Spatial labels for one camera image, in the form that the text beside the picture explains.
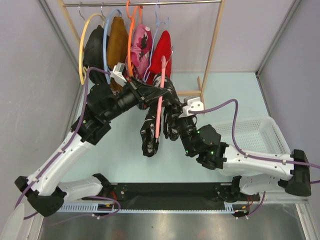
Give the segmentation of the black white patterned trousers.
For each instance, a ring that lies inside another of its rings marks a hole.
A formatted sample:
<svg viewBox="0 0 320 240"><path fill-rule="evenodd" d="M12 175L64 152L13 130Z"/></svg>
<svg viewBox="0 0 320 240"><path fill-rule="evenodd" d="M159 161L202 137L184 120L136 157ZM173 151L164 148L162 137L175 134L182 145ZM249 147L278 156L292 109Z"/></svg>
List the black white patterned trousers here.
<svg viewBox="0 0 320 240"><path fill-rule="evenodd" d="M179 134L175 127L174 120L181 114L182 104L178 98L173 82L167 76L164 78L164 88L168 89L168 93L164 95L162 99L162 108L164 108L164 111L163 123L160 125L163 127L165 138L176 141L179 138ZM140 129L142 154L146 157L154 156L159 149L160 140L155 137L157 108L157 103L148 107L144 123Z"/></svg>

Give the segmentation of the pink hanger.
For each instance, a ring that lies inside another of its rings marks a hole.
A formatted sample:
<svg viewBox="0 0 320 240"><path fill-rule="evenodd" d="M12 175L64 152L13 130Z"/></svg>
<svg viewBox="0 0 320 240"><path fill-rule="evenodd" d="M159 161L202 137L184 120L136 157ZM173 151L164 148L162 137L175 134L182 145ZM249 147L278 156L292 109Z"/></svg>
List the pink hanger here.
<svg viewBox="0 0 320 240"><path fill-rule="evenodd" d="M160 76L160 85L159 85L162 89L165 86L166 67L167 67L168 62L169 61L163 55L161 57L161 76ZM160 136L162 102L163 102L163 97L160 96L158 98L157 111L156 111L156 122L155 122L155 138L156 139L158 139Z"/></svg>

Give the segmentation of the red trousers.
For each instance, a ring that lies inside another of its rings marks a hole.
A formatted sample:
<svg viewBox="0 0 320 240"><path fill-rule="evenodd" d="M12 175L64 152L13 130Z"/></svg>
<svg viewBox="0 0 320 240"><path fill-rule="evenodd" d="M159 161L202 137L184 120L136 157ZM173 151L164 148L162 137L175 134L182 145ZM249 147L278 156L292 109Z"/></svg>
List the red trousers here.
<svg viewBox="0 0 320 240"><path fill-rule="evenodd" d="M172 56L172 43L171 35L167 30L162 32L160 39L156 45L155 51L152 55L151 66L148 69L149 76L146 81L148 85L153 85L154 77L162 71L162 56L165 56L165 59L167 61L165 76L171 78L172 60L170 59L170 57Z"/></svg>

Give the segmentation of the blue wire hanger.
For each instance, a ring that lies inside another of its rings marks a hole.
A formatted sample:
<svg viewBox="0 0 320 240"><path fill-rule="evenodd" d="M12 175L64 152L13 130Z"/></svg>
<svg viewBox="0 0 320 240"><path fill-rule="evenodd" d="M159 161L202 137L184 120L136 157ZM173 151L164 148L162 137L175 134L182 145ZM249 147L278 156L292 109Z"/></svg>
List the blue wire hanger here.
<svg viewBox="0 0 320 240"><path fill-rule="evenodd" d="M151 66L151 60L152 60L152 56L153 56L153 53L155 52L155 49L156 49L156 46L158 44L158 42L156 42L156 38L157 38L157 35L158 35L158 32L159 32L159 28L160 28L160 25L163 24L163 25L166 25L166 24L169 24L170 20L169 18L167 18L166 21L160 21L159 18L158 18L158 8L160 8L160 3L159 1L156 2L156 5L155 5L155 10L154 10L154 15L155 15L155 31L152 35L152 47L151 47L151 53L150 53L150 59L149 59L149 67L147 68L145 74L144 74L144 81L147 83L147 78L149 76L148 74L148 70ZM170 59L172 60L172 56L173 56L173 52L174 52L174 48L173 46L171 45L171 48L172 48L172 54L171 54L171 57Z"/></svg>

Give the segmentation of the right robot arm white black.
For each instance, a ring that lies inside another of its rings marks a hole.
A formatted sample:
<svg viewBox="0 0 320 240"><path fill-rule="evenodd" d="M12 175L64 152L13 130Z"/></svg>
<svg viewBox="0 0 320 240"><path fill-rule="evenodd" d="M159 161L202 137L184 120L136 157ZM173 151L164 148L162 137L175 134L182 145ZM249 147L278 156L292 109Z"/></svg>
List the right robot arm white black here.
<svg viewBox="0 0 320 240"><path fill-rule="evenodd" d="M192 116L179 117L174 127L186 156L194 157L204 168L232 177L230 194L237 201L280 189L297 197L312 194L309 162L303 150L286 154L245 152L222 142L212 125L197 128Z"/></svg>

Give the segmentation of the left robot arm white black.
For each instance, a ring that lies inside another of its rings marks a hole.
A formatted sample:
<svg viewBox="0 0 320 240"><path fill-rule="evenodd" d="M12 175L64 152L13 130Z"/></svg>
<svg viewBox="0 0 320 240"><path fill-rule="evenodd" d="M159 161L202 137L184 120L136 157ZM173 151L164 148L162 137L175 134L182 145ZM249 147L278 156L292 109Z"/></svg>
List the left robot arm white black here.
<svg viewBox="0 0 320 240"><path fill-rule="evenodd" d="M111 121L139 103L155 104L168 90L132 79L114 95L107 83L85 88L81 115L52 156L33 174L19 176L15 185L32 208L49 217L65 203L82 198L105 200L110 196L110 182L100 173L87 179L62 182L79 158L111 130Z"/></svg>

